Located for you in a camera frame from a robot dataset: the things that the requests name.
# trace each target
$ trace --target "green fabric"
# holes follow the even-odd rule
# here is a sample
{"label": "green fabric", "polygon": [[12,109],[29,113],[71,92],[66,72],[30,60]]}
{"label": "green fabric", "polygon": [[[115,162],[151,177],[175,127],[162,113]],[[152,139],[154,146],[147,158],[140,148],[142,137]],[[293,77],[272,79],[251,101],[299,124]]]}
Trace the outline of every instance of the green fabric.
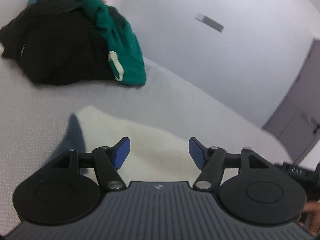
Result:
{"label": "green fabric", "polygon": [[76,0],[84,16],[97,27],[109,47],[109,64],[116,80],[144,85],[146,72],[142,52],[130,24],[116,8],[101,0]]}

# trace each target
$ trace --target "blue gripper pad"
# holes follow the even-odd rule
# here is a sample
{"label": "blue gripper pad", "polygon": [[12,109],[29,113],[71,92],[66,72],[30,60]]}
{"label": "blue gripper pad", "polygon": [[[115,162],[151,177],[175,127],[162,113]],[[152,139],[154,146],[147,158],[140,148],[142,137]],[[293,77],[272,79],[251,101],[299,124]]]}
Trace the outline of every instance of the blue gripper pad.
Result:
{"label": "blue gripper pad", "polygon": [[189,140],[189,153],[198,169],[202,170],[206,165],[204,158],[205,152],[208,151],[196,138],[192,137]]}
{"label": "blue gripper pad", "polygon": [[112,164],[116,170],[119,170],[130,152],[130,139],[123,137],[115,146],[113,146]]}

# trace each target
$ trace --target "mattress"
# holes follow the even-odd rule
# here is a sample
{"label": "mattress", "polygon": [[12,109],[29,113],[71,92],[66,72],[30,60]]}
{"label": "mattress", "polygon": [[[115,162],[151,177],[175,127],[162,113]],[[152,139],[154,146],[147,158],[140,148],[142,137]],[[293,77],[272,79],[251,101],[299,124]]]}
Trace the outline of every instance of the mattress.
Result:
{"label": "mattress", "polygon": [[[19,223],[11,201],[15,187],[52,157],[74,113],[87,120],[84,126],[104,124],[104,145],[129,134],[134,153],[120,170],[126,183],[132,179],[193,183],[199,171],[188,154],[190,137],[229,153],[250,146],[271,162],[291,161],[272,135],[169,70],[148,59],[145,65],[143,87],[116,81],[57,87],[35,86],[14,62],[0,59],[0,234]],[[85,136],[86,151],[104,142],[90,132]]]}

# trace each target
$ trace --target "door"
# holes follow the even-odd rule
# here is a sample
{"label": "door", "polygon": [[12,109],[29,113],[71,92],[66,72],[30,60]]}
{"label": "door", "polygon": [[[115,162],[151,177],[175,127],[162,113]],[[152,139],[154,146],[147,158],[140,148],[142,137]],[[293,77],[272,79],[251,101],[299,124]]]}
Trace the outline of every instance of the door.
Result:
{"label": "door", "polygon": [[296,82],[263,128],[278,138],[296,164],[319,140],[320,41],[313,42]]}

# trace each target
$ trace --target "logo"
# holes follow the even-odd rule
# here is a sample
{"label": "logo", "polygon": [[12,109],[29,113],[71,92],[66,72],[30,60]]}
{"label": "logo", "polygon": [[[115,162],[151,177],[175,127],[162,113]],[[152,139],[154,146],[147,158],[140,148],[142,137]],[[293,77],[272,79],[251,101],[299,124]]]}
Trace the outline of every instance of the logo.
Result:
{"label": "logo", "polygon": [[162,186],[161,184],[158,184],[158,185],[154,186],[154,188],[161,190],[162,188],[164,188],[164,186]]}

